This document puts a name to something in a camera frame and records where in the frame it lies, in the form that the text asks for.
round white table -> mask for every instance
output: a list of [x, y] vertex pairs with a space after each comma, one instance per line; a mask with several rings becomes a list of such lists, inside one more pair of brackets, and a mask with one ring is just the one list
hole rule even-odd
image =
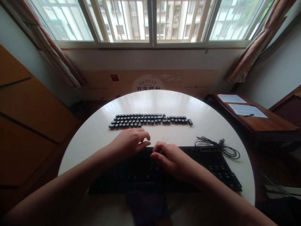
[[[196, 136], [205, 136], [213, 141], [225, 139], [225, 145], [240, 152], [239, 160], [225, 156], [231, 170], [242, 185], [240, 195], [252, 205], [255, 204], [255, 185], [251, 163], [246, 149], [232, 126], [216, 110], [206, 103], [186, 94], [168, 90], [146, 90], [131, 93], [106, 104], [96, 111], [79, 128], [64, 154], [59, 175], [82, 162], [98, 149], [109, 144], [122, 130], [110, 130], [110, 122], [116, 114], [162, 113], [167, 116], [186, 116], [193, 125], [143, 125], [150, 134], [151, 147], [157, 141], [169, 138], [168, 143], [178, 146], [194, 146]], [[171, 213], [173, 224], [199, 224], [195, 211], [189, 211], [198, 195], [185, 195], [186, 201]], [[183, 200], [180, 194], [169, 194], [168, 205]], [[130, 210], [125, 205], [125, 195], [84, 195], [71, 217], [72, 224], [133, 225]]]

right hand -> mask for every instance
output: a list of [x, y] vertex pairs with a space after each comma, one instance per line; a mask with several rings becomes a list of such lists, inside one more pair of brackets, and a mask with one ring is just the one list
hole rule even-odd
[[[159, 148], [162, 149], [166, 157], [158, 153]], [[151, 158], [176, 179], [189, 183], [194, 183], [197, 180], [197, 172], [206, 170], [175, 144], [163, 145], [161, 141], [158, 141], [154, 146]]]

dark cloth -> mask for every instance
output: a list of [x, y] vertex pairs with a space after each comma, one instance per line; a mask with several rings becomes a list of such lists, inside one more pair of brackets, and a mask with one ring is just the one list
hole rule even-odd
[[162, 192], [133, 191], [126, 197], [137, 226], [156, 225], [160, 218], [169, 218], [165, 194]]

pen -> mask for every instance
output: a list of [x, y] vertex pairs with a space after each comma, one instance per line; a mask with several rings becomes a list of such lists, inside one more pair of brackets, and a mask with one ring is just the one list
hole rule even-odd
[[245, 117], [249, 117], [249, 116], [254, 116], [254, 114], [246, 115], [246, 116], [244, 116], [244, 118], [245, 118]]

left hand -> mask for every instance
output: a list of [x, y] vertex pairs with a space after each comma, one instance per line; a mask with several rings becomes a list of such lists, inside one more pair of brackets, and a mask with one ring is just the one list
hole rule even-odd
[[122, 161], [140, 152], [143, 148], [150, 145], [151, 136], [144, 129], [126, 129], [110, 143], [108, 148], [114, 155], [115, 162]]

